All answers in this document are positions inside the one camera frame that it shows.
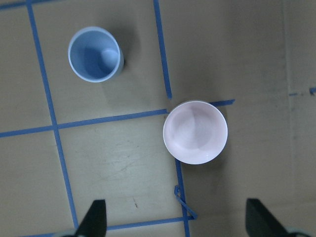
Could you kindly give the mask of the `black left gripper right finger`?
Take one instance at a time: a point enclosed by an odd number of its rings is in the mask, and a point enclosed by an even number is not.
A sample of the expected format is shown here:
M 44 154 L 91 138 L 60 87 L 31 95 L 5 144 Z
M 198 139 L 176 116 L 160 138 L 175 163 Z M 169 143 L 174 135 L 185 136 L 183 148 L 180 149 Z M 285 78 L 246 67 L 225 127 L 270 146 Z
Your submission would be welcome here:
M 289 232 L 257 198 L 246 200 L 245 228 L 249 237 L 287 237 Z

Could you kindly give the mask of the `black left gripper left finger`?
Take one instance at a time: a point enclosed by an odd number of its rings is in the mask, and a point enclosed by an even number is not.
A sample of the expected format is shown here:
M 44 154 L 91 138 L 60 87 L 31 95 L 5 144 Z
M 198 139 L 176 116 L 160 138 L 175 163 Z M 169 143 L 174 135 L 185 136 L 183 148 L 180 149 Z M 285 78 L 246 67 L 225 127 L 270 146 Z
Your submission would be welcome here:
M 106 201 L 94 200 L 81 224 L 76 237 L 104 237 L 107 231 Z

